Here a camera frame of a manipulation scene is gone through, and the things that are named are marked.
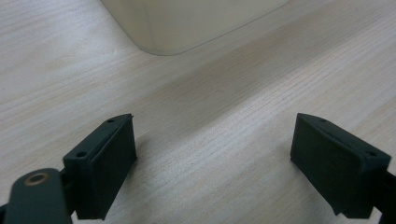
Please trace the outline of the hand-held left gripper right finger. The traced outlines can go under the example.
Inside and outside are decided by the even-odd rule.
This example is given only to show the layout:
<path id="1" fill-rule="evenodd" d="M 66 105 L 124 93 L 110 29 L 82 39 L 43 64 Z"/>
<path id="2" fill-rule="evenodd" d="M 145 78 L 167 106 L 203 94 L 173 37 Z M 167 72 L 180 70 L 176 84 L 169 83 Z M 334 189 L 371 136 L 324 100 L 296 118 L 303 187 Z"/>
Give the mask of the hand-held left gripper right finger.
<path id="1" fill-rule="evenodd" d="M 299 113 L 291 161 L 336 215 L 391 218 L 391 156 L 330 121 Z"/>

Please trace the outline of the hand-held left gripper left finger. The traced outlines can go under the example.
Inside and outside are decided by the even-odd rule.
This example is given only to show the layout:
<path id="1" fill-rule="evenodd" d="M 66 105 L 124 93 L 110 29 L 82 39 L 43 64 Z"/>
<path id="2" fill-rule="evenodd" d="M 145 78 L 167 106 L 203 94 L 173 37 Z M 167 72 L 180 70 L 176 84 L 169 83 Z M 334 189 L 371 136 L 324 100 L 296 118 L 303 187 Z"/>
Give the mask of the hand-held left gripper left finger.
<path id="1" fill-rule="evenodd" d="M 137 160 L 133 116 L 104 121 L 64 156 L 80 219 L 104 219 Z"/>

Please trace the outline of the cream plastic container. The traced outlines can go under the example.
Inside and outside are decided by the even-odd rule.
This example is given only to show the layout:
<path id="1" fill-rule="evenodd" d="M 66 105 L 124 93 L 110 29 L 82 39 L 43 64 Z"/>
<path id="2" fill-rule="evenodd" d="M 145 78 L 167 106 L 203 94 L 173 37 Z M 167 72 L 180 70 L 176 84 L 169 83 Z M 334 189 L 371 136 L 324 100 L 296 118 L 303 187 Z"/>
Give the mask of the cream plastic container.
<path id="1" fill-rule="evenodd" d="M 284 6 L 289 0 L 100 0 L 143 51 L 175 55 Z"/>

